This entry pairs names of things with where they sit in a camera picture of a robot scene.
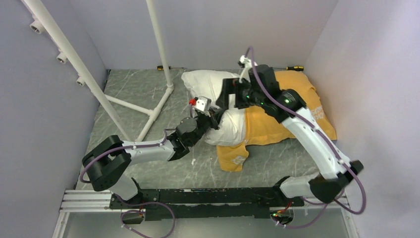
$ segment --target white wall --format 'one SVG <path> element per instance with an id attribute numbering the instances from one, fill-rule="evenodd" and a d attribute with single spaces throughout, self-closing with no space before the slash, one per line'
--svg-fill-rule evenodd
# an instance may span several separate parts
<path id="1" fill-rule="evenodd" d="M 69 1 L 43 3 L 97 82 L 106 69 Z M 80 171 L 98 102 L 34 33 L 19 0 L 0 7 L 0 237 L 52 237 L 64 190 Z"/>
<path id="2" fill-rule="evenodd" d="M 420 235 L 420 2 L 340 0 L 306 62 L 338 133 L 363 162 L 362 238 Z M 360 205 L 355 183 L 347 189 Z"/>
<path id="3" fill-rule="evenodd" d="M 70 0 L 107 68 L 161 64 L 145 0 Z M 337 0 L 155 0 L 171 66 L 237 68 L 249 45 L 272 66 L 303 64 Z"/>

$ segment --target marble surface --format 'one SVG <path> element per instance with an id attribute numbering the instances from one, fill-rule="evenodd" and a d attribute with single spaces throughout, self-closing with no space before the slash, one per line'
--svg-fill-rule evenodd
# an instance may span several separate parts
<path id="1" fill-rule="evenodd" d="M 145 140 L 163 137 L 164 128 L 176 127 L 188 116 L 191 98 L 181 75 L 182 69 L 172 69 L 175 89 Z M 112 70 L 105 93 L 129 103 L 153 109 L 163 96 L 166 81 L 163 71 Z M 137 138 L 148 120 L 146 114 L 113 104 L 123 122 Z M 87 152 L 110 135 L 124 138 L 102 107 L 95 118 Z M 202 140 L 182 159 L 172 162 L 149 162 L 130 166 L 125 174 L 133 177 L 142 188 L 205 188 L 205 187 L 261 187 L 273 186 L 284 176 L 303 176 L 317 171 L 316 165 L 296 139 L 265 146 L 247 146 L 250 156 L 241 172 L 225 172 L 219 167 L 216 147 Z M 76 189 L 92 189 L 78 183 Z"/>

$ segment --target black mounting plate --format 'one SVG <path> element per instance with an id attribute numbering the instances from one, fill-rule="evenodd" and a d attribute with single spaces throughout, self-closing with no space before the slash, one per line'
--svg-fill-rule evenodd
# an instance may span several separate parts
<path id="1" fill-rule="evenodd" d="M 270 218 L 270 207 L 286 207 L 290 199 L 279 197 L 273 187 L 142 189 L 143 201 L 134 197 L 131 204 L 156 201 L 165 203 L 176 218 L 240 217 Z M 122 204 L 114 195 L 110 209 L 138 209 Z M 292 198 L 292 207 L 302 207 L 301 198 Z M 172 218 L 162 206 L 146 206 L 146 221 Z"/>

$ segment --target glass surface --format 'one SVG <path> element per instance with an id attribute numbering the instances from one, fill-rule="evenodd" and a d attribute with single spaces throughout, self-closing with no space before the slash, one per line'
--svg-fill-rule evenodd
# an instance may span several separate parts
<path id="1" fill-rule="evenodd" d="M 295 210 L 290 225 L 310 222 L 320 209 Z M 139 235 L 121 228 L 119 213 L 70 213 L 65 238 L 138 238 Z M 143 222 L 130 225 L 139 232 L 153 238 L 167 234 L 172 220 Z M 327 209 L 321 218 L 305 229 L 276 227 L 271 219 L 253 217 L 177 219 L 170 238 L 348 238 L 340 209 Z"/>

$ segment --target yellow cloth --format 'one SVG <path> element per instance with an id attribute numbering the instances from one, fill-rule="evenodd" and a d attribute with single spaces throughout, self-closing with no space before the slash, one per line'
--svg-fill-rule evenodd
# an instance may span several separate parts
<path id="1" fill-rule="evenodd" d="M 275 76 L 281 89 L 293 89 L 299 93 L 325 134 L 331 140 L 336 140 L 335 130 L 324 114 L 315 87 L 306 75 L 289 70 L 275 72 Z M 245 141 L 237 146 L 217 146 L 219 164 L 224 171 L 242 171 L 242 164 L 249 155 L 246 145 L 268 145 L 287 138 L 295 138 L 288 129 L 257 106 L 245 109 L 245 126 Z"/>

